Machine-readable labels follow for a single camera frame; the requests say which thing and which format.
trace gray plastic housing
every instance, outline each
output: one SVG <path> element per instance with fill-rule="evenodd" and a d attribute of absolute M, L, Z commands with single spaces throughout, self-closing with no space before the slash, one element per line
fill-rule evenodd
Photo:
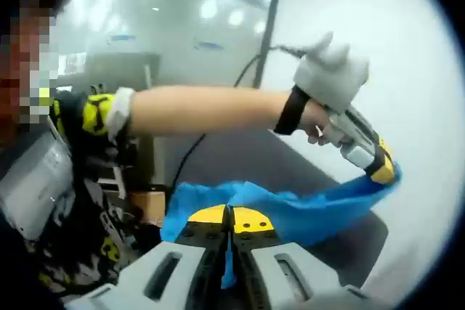
<path fill-rule="evenodd" d="M 329 113 L 330 123 L 323 129 L 323 135 L 340 148 L 342 156 L 359 168 L 367 168 L 375 158 L 376 145 L 373 143 L 374 130 L 371 124 L 354 107 L 346 113 Z M 344 137 L 351 142 L 342 143 Z"/>
<path fill-rule="evenodd" d="M 117 286 L 104 285 L 66 305 L 70 310 L 183 310 L 204 248 L 162 242 L 125 268 Z M 147 288 L 174 256 L 179 261 L 157 300 Z M 296 243 L 252 250 L 273 310 L 383 310 L 389 307 L 352 286 L 341 287 L 337 273 Z"/>
<path fill-rule="evenodd" d="M 0 181 L 0 208 L 26 240 L 37 240 L 55 205 L 72 190 L 72 183 L 68 149 L 51 131 L 45 131 Z"/>

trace blue fabric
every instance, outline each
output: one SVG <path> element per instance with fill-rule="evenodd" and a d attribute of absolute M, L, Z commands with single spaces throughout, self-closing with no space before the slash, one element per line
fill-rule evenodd
<path fill-rule="evenodd" d="M 171 197 L 168 213 L 163 220 L 161 238 L 175 241 L 195 212 L 226 203 L 232 207 L 243 206 L 262 212 L 270 218 L 284 242 L 312 245 L 367 214 L 371 206 L 389 194 L 400 182 L 402 175 L 398 166 L 396 172 L 395 183 L 388 186 L 361 176 L 306 197 L 298 197 L 292 192 L 275 194 L 249 182 L 226 183 L 214 188 L 182 183 Z M 222 288 L 234 285 L 232 258 L 229 248 Z"/>

